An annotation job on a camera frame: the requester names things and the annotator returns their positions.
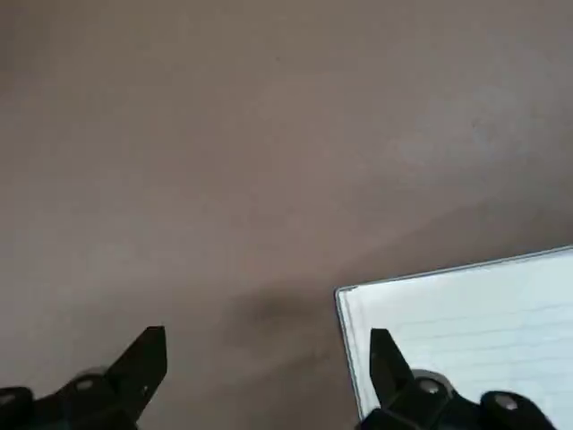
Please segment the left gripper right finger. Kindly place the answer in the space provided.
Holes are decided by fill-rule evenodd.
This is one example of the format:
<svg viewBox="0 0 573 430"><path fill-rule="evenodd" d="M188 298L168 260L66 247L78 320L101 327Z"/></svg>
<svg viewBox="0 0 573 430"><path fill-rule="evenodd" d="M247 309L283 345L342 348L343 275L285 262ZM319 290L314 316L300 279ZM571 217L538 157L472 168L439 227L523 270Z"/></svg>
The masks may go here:
<svg viewBox="0 0 573 430"><path fill-rule="evenodd" d="M553 429L529 398L488 391L477 402L460 395L442 374L413 369L386 329L370 334L369 372L380 403L359 429Z"/></svg>

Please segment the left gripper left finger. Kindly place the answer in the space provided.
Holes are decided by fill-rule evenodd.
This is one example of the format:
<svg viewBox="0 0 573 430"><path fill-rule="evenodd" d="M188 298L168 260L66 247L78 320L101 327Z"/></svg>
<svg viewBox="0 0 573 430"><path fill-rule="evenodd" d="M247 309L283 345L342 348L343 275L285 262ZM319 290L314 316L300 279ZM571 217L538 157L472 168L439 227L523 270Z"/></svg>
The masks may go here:
<svg viewBox="0 0 573 430"><path fill-rule="evenodd" d="M1 389L3 429L136 429L167 375L167 335L147 327L104 371L81 374L37 399L25 386Z"/></svg>

